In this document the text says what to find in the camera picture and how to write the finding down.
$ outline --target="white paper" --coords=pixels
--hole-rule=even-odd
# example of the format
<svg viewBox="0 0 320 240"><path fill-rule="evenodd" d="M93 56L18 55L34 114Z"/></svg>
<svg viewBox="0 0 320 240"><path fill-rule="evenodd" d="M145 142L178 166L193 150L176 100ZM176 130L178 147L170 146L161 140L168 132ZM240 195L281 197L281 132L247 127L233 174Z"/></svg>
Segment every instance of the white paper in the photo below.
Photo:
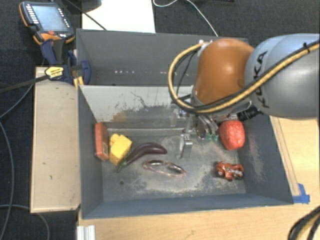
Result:
<svg viewBox="0 0 320 240"><path fill-rule="evenodd" d="M110 31L156 32L151 0L101 0L101 6L88 14ZM102 30L84 14L82 28Z"/></svg>

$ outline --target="wooden table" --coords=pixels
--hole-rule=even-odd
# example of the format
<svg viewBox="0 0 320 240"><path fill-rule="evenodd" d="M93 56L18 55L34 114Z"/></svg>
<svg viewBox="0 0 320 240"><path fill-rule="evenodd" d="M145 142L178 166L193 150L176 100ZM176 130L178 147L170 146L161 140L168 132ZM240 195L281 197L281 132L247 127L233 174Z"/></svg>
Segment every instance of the wooden table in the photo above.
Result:
<svg viewBox="0 0 320 240"><path fill-rule="evenodd" d="M95 225L96 240L287 239L292 225L320 205L319 128L315 120L279 119L279 123L297 181L304 185L306 193L310 195L309 204L79 219L79 225ZM306 239L307 235L306 230L300 239ZM317 232L314 239L320 239L320 232Z"/></svg>

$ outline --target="controller screen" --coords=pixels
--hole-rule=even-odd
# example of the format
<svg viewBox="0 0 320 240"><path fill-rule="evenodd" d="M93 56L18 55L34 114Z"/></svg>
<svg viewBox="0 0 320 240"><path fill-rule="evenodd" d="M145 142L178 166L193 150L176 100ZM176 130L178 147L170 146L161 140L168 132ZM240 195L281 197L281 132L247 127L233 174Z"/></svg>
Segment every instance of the controller screen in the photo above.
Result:
<svg viewBox="0 0 320 240"><path fill-rule="evenodd" d="M44 31L68 31L56 7L32 6L32 8Z"/></svg>

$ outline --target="bin floor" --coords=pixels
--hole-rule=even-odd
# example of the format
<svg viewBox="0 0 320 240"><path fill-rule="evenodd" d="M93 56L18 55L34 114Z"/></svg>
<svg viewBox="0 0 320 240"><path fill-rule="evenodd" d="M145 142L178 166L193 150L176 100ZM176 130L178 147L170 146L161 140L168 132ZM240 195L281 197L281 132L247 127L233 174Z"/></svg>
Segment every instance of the bin floor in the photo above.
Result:
<svg viewBox="0 0 320 240"><path fill-rule="evenodd" d="M128 167L116 172L116 166L109 161L102 162L104 201L125 201L176 197L214 196L245 193L244 179L227 181L216 176L214 163L225 161L238 164L237 151L226 150L222 143L199 139L192 135L193 146L189 157L176 158L179 153L180 135L177 131L154 130L116 132L132 140L130 152L142 143L155 142L167 149L165 155L145 155ZM172 177L144 169L148 160L163 160L175 163L186 170L183 178Z"/></svg>

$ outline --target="scratch mark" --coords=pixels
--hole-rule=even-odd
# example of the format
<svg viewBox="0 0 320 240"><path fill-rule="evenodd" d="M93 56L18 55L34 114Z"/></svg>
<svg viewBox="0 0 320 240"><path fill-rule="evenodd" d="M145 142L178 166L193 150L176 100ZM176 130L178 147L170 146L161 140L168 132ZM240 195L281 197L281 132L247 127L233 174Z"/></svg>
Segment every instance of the scratch mark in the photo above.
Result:
<svg viewBox="0 0 320 240"><path fill-rule="evenodd" d="M158 92L159 92L159 88L156 89L156 94L155 94L155 98L154 98L154 105L156 105L156 102L157 102Z"/></svg>
<svg viewBox="0 0 320 240"><path fill-rule="evenodd" d="M187 238L194 236L194 235L195 235L195 232L193 230L191 230L191 233L188 234L184 239L187 239Z"/></svg>
<svg viewBox="0 0 320 240"><path fill-rule="evenodd" d="M149 108L149 106L145 103L144 99L141 96L134 94L132 91L130 93L139 99L144 108Z"/></svg>

